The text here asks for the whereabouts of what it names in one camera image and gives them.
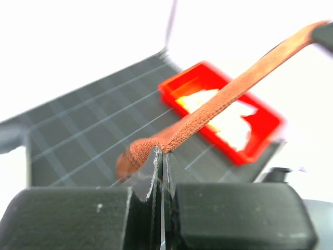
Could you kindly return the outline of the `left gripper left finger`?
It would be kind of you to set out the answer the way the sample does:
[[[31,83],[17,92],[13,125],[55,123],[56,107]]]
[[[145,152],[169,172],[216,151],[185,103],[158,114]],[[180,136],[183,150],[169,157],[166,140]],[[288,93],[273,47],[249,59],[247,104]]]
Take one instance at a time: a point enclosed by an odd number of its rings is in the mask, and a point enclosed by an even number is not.
[[[1,249],[159,249],[162,152],[113,187],[33,187],[1,220]]]

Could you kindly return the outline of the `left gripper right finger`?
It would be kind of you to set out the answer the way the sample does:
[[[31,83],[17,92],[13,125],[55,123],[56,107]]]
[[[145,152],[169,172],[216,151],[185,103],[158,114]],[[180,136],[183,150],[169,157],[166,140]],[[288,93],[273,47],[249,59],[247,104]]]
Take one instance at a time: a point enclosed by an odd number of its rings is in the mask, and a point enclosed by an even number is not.
[[[163,157],[166,249],[316,249],[318,234],[285,182],[199,182]]]

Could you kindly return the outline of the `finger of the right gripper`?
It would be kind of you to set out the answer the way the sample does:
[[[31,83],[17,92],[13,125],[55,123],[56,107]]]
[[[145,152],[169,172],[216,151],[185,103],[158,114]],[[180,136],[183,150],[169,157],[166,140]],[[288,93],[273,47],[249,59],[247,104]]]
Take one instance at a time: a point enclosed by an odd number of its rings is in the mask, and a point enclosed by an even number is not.
[[[321,47],[333,53],[333,23],[327,23],[316,27],[311,38],[314,43],[319,44]]]

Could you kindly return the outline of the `brown towel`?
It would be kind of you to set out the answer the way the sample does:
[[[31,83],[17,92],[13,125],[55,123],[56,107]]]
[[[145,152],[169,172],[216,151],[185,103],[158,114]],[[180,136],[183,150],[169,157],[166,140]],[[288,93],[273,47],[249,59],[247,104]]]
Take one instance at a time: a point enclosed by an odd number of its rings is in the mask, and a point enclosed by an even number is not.
[[[304,47],[312,44],[314,42],[312,32],[319,26],[328,23],[329,21],[325,20],[305,26],[228,83],[195,112],[149,138],[132,142],[117,160],[118,179],[123,182],[133,175],[146,162],[153,147],[161,147],[163,153],[179,147],[278,66]]]

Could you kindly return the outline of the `blue white cloth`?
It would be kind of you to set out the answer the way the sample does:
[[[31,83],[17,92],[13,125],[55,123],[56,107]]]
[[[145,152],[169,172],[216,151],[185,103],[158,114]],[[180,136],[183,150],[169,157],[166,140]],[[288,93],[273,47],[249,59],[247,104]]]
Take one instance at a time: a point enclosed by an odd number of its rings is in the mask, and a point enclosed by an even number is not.
[[[217,135],[235,151],[245,149],[252,127],[245,117],[256,114],[257,108],[240,101],[232,103],[215,117],[219,132]]]

